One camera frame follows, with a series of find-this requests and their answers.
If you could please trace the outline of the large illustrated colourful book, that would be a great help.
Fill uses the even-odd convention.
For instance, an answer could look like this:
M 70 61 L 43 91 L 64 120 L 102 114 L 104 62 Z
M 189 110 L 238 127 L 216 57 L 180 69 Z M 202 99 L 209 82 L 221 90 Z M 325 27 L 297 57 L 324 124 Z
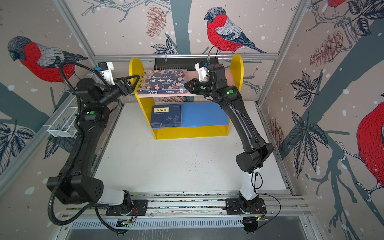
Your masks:
M 144 71 L 137 92 L 146 94 L 187 94 L 184 87 L 187 70 L 148 70 Z

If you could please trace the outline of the blue book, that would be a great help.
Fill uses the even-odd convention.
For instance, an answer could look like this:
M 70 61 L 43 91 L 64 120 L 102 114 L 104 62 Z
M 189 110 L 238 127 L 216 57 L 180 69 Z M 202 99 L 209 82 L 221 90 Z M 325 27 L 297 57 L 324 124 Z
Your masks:
M 181 105 L 158 105 L 152 107 L 150 125 L 153 129 L 182 126 Z

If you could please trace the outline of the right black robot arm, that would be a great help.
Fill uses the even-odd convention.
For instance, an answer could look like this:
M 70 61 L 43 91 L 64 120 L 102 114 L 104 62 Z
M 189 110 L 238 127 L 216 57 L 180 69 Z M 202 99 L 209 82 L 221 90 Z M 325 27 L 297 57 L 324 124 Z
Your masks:
M 195 65 L 199 74 L 185 84 L 185 88 L 194 95 L 218 104 L 228 115 L 240 137 L 244 152 L 236 156 L 239 168 L 245 172 L 239 193 L 239 205 L 244 213 L 255 211 L 262 200 L 258 189 L 263 185 L 260 169 L 273 153 L 274 146 L 267 143 L 255 128 L 239 89 L 228 85 L 225 68 L 221 64 Z

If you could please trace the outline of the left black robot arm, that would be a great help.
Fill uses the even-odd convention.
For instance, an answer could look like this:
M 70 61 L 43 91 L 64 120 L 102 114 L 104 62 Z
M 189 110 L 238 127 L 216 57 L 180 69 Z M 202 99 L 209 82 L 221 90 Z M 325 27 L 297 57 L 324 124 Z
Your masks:
M 49 208 L 55 199 L 64 205 L 100 204 L 118 206 L 129 198 L 126 191 L 106 189 L 101 180 L 92 177 L 92 162 L 99 139 L 108 125 L 109 105 L 121 96 L 132 94 L 140 81 L 139 75 L 118 78 L 112 86 L 103 86 L 92 78 L 77 83 L 75 95 L 79 113 L 74 125 L 78 136 L 68 160 L 56 177 L 47 182 L 52 192 Z

